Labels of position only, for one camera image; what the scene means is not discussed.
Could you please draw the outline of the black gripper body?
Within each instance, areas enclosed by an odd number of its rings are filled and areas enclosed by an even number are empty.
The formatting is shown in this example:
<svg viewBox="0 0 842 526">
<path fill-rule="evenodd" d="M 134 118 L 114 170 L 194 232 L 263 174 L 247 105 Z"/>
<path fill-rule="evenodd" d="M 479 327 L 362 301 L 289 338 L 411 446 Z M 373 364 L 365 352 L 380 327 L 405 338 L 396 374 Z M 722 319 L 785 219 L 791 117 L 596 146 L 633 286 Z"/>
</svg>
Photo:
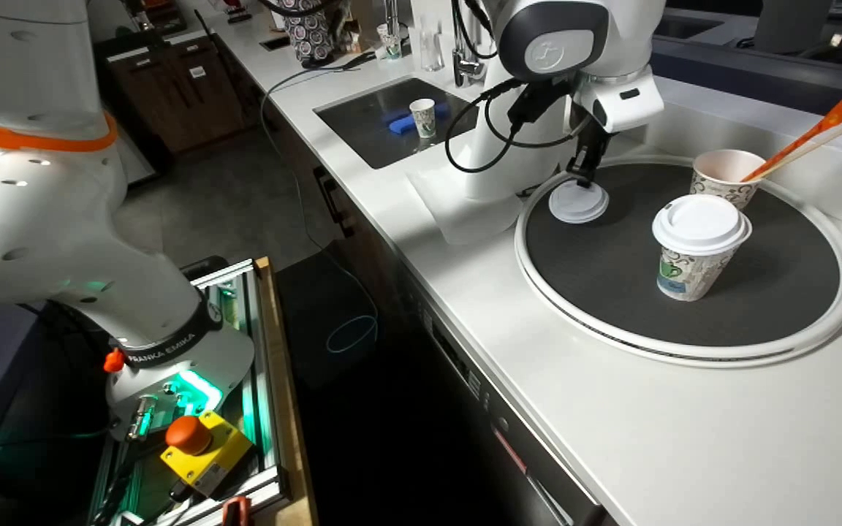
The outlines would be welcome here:
<svg viewBox="0 0 842 526">
<path fill-rule="evenodd" d="M 624 78 L 586 76 L 576 89 L 576 105 L 587 113 L 579 132 L 582 164 L 596 167 L 614 133 L 640 127 L 663 110 L 663 95 L 656 73 L 643 66 Z"/>
</svg>

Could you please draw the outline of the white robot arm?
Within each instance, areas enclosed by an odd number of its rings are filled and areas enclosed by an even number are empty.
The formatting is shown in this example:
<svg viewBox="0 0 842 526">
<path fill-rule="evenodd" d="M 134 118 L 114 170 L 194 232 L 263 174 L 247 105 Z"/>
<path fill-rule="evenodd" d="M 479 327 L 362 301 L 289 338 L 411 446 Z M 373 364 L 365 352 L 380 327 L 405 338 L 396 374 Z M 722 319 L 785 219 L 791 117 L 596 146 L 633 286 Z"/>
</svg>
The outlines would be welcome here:
<svg viewBox="0 0 842 526">
<path fill-rule="evenodd" d="M 563 83 L 599 127 L 639 127 L 663 107 L 650 59 L 668 0 L 468 6 L 504 73 Z M 105 398 L 118 424 L 175 381 L 216 409 L 254 345 L 212 316 L 180 266 L 118 232 L 123 191 L 85 0 L 0 0 L 0 301 L 58 301 L 114 338 Z"/>
</svg>

